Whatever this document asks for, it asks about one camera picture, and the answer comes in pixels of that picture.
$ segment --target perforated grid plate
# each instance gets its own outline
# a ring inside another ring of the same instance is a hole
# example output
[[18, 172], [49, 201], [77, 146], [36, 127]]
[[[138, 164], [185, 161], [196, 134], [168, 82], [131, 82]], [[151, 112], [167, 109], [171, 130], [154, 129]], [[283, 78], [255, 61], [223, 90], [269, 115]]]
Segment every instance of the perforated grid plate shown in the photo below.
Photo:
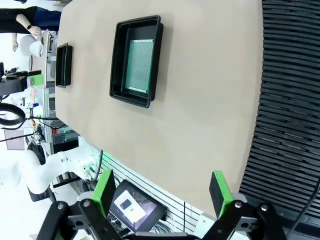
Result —
[[131, 40], [125, 88], [148, 93], [154, 41], [152, 39]]

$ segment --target small black tray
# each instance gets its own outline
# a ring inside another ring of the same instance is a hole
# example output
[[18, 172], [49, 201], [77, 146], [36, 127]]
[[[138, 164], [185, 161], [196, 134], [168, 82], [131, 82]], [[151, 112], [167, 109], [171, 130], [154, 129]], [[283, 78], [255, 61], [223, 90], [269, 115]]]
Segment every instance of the small black tray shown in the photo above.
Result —
[[55, 85], [66, 88], [71, 84], [73, 47], [65, 43], [56, 50]]

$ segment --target display screen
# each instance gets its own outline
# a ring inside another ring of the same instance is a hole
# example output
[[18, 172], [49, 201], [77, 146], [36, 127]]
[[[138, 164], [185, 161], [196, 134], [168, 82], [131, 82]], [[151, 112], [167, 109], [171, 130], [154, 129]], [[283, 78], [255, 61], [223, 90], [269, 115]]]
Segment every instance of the display screen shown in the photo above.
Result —
[[122, 193], [113, 200], [112, 213], [137, 230], [141, 224], [156, 209], [157, 205], [148, 200], [131, 186], [127, 186]]

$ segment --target beige table surface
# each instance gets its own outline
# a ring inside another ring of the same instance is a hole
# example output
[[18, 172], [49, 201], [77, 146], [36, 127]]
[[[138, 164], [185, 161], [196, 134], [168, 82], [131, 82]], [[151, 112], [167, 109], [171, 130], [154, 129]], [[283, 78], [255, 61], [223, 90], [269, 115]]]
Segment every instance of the beige table surface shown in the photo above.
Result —
[[[160, 15], [155, 100], [109, 96], [116, 24]], [[72, 79], [55, 89], [56, 115], [171, 194], [214, 215], [211, 173], [237, 192], [257, 115], [262, 72], [257, 0], [74, 0], [58, 45], [73, 46]]]

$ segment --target black plastic tray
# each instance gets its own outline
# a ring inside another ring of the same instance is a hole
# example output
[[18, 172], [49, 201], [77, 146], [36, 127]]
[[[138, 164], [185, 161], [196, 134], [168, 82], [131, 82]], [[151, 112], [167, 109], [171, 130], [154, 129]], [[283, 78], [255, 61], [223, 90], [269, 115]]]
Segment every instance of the black plastic tray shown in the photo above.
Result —
[[110, 96], [148, 108], [155, 99], [164, 25], [159, 15], [116, 25]]
[[68, 43], [59, 46], [56, 50], [55, 85], [66, 88], [71, 84], [73, 47]]

